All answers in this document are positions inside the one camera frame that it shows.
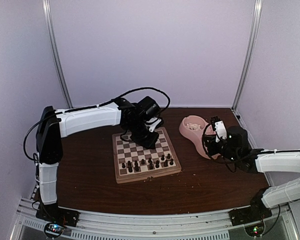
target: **metal bar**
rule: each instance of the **metal bar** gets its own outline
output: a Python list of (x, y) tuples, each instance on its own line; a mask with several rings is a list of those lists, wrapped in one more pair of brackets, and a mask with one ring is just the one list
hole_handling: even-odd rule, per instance
[(50, 43), (51, 43), (51, 48), (52, 48), (52, 53), (53, 53), (53, 60), (54, 60), (56, 72), (57, 72), (57, 75), (59, 78), (59, 82), (61, 85), (61, 90), (62, 90), (62, 93), (63, 93), (63, 96), (65, 98), (68, 108), (72, 109), (73, 105), (72, 105), (70, 94), (69, 94), (69, 91), (67, 88), (65, 76), (62, 71), (60, 56), (59, 56), (59, 52), (58, 52), (58, 48), (57, 48), (56, 36), (55, 36), (54, 25), (53, 25), (51, 9), (50, 9), (50, 0), (42, 0), (42, 4), (43, 4), (44, 17), (45, 17), (45, 21), (47, 24), (49, 37), (50, 37)]
[(234, 102), (232, 105), (232, 109), (234, 111), (237, 110), (238, 108), (238, 104), (247, 80), (247, 76), (248, 76), (248, 72), (249, 72), (249, 67), (251, 65), (251, 60), (252, 60), (252, 55), (253, 55), (253, 51), (255, 48), (255, 44), (256, 44), (256, 40), (257, 40), (257, 36), (258, 36), (258, 30), (259, 30), (259, 26), (260, 26), (260, 19), (261, 19), (261, 10), (262, 10), (262, 3), (263, 0), (255, 0), (255, 4), (254, 4), (254, 13), (253, 13), (253, 17), (252, 17), (252, 24), (251, 24), (251, 31), (250, 31), (250, 38), (249, 38), (249, 42), (248, 42), (248, 48), (246, 51), (246, 55), (245, 55), (245, 60), (244, 60), (244, 64), (243, 64), (243, 69), (242, 69), (242, 73), (241, 73), (241, 77), (240, 77), (240, 82), (239, 82), (239, 86), (234, 98)]

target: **pink tray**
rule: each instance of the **pink tray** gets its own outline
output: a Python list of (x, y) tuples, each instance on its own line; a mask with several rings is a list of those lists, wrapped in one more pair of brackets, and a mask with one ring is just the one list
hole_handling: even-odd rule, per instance
[[(198, 124), (200, 125), (200, 130), (192, 130), (187, 127), (187, 124)], [(208, 125), (208, 123), (201, 117), (195, 116), (195, 115), (190, 115), (185, 117), (180, 126), (179, 126), (179, 131), (182, 136), (185, 138), (189, 139), (193, 144), (195, 145), (196, 151), (204, 158), (209, 159), (207, 154), (205, 153), (204, 147), (202, 145), (202, 135), (204, 133), (204, 129)], [(216, 134), (212, 127), (209, 126), (205, 132), (206, 135), (213, 135)], [(213, 155), (213, 159), (217, 159), (219, 154)]]

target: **wooden table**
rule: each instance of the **wooden table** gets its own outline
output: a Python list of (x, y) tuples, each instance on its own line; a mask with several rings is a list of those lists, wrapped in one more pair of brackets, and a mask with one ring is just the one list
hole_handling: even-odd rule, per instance
[(163, 215), (216, 211), (249, 205), (255, 193), (267, 187), (263, 174), (231, 173), (225, 165), (201, 157), (179, 133), (184, 117), (209, 120), (219, 116), (226, 127), (238, 125), (226, 108), (169, 108), (164, 127), (182, 166), (182, 172), (117, 184), (112, 134), (119, 126), (100, 127), (62, 139), (64, 157), (58, 168), (57, 194), (61, 207), (112, 214)]

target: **chessboard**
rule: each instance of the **chessboard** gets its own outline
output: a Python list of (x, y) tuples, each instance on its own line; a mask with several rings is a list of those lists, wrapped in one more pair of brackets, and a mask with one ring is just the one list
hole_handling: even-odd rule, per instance
[[(112, 135), (115, 180), (118, 184), (181, 172), (180, 162), (166, 129), (160, 127), (155, 131), (159, 133), (155, 149), (122, 141), (120, 133)], [(128, 140), (130, 136), (128, 133), (122, 137)]]

